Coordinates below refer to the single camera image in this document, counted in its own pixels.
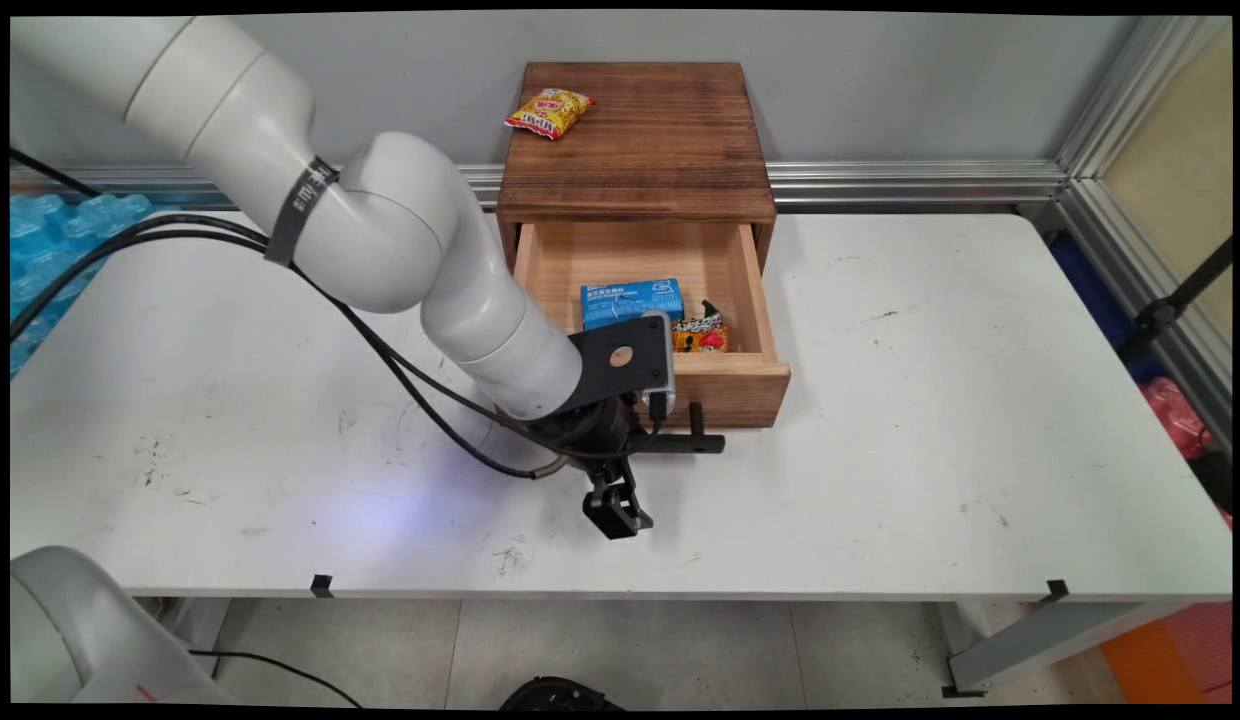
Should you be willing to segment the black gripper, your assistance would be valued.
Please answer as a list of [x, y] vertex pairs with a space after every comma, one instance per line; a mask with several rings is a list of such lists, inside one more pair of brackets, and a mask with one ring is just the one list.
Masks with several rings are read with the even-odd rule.
[[[619, 395], [533, 421], [533, 436], [580, 468], [596, 462], [593, 455], [625, 456], [647, 442], [640, 424], [637, 397]], [[589, 471], [591, 490], [585, 492], [582, 511], [603, 537], [615, 542], [639, 537], [655, 525], [639, 499], [639, 485], [627, 457], [620, 470]]]

